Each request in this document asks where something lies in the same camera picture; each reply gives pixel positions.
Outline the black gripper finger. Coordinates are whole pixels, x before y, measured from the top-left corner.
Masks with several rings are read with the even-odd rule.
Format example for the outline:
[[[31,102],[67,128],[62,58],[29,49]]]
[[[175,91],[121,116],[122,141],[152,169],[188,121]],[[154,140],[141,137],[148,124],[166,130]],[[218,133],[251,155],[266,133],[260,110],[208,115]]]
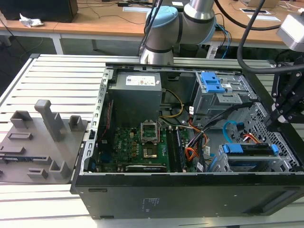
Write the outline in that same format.
[[[304,84],[296,83],[294,86],[286,85],[280,92],[277,100],[279,118],[282,123],[289,122],[293,124],[304,123]]]
[[[295,74],[276,73],[272,85],[271,96],[274,103],[271,112],[265,120],[267,129],[273,130],[279,124],[294,123],[294,79]]]

